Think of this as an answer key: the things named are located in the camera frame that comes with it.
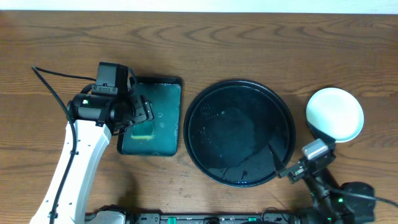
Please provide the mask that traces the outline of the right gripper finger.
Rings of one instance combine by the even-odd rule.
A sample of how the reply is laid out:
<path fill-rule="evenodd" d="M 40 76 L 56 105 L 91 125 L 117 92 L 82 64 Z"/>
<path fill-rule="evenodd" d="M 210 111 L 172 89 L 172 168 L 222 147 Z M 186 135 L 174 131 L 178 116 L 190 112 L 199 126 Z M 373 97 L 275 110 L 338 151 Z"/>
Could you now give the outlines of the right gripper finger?
<path fill-rule="evenodd" d="M 282 172 L 282 171 L 284 171 L 284 170 L 285 170 L 285 165 L 284 165 L 284 163 L 279 159 L 279 157 L 277 156 L 277 154 L 276 154 L 275 150 L 273 149 L 273 147 L 272 147 L 270 144 L 268 144 L 268 148 L 269 148 L 269 150 L 270 150 L 270 152 L 271 152 L 271 154 L 272 154 L 272 158 L 273 158 L 274 165 L 275 165 L 275 171 L 276 171 L 276 172 Z"/>
<path fill-rule="evenodd" d="M 320 131 L 319 129 L 314 127 L 314 125 L 312 125 L 309 121 L 307 121 L 306 124 L 307 124 L 312 136 L 315 139 L 321 139 L 326 145 L 333 145 L 336 143 L 336 139 L 327 135 L 323 131 Z"/>

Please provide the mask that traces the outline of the green yellow sponge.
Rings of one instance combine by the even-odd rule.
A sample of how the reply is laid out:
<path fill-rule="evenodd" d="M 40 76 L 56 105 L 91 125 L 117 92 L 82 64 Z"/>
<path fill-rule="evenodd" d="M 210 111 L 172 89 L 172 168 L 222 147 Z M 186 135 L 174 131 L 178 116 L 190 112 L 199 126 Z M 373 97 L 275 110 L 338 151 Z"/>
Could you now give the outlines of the green yellow sponge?
<path fill-rule="evenodd" d="M 152 121 L 146 121 L 145 123 L 137 124 L 131 131 L 132 139 L 152 139 L 154 137 L 154 124 Z"/>

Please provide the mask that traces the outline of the mint plate with green smear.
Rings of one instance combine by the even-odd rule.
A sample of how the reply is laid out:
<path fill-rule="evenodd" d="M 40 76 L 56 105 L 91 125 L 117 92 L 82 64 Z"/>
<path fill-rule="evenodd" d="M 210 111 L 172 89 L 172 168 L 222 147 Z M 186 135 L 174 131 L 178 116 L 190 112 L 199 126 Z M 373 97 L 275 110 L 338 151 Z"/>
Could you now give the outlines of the mint plate with green smear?
<path fill-rule="evenodd" d="M 364 126 L 364 113 L 359 101 L 341 88 L 317 91 L 306 107 L 307 121 L 337 143 L 356 138 Z"/>

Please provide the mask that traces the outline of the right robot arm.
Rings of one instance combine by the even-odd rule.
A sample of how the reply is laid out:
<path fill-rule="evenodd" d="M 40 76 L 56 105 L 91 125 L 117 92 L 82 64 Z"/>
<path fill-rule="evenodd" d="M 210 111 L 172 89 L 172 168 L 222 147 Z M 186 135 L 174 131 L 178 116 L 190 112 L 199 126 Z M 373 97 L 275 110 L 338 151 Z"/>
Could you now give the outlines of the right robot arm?
<path fill-rule="evenodd" d="M 375 220 L 374 188 L 364 182 L 339 185 L 328 166 L 335 160 L 336 143 L 349 140 L 336 127 L 307 122 L 314 141 L 303 148 L 303 157 L 286 167 L 273 146 L 269 146 L 279 178 L 294 184 L 303 180 L 310 191 L 313 205 L 294 213 L 274 212 L 284 223 L 369 223 Z"/>

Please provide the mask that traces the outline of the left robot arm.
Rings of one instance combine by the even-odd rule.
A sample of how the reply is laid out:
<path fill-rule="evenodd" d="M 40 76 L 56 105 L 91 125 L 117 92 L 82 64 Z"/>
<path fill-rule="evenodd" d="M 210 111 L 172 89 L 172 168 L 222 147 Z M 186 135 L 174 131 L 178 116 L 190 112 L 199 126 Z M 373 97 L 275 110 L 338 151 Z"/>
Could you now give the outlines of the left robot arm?
<path fill-rule="evenodd" d="M 111 137 L 152 118 L 144 95 L 77 94 L 68 104 L 60 160 L 31 223 L 84 223 L 96 170 Z"/>

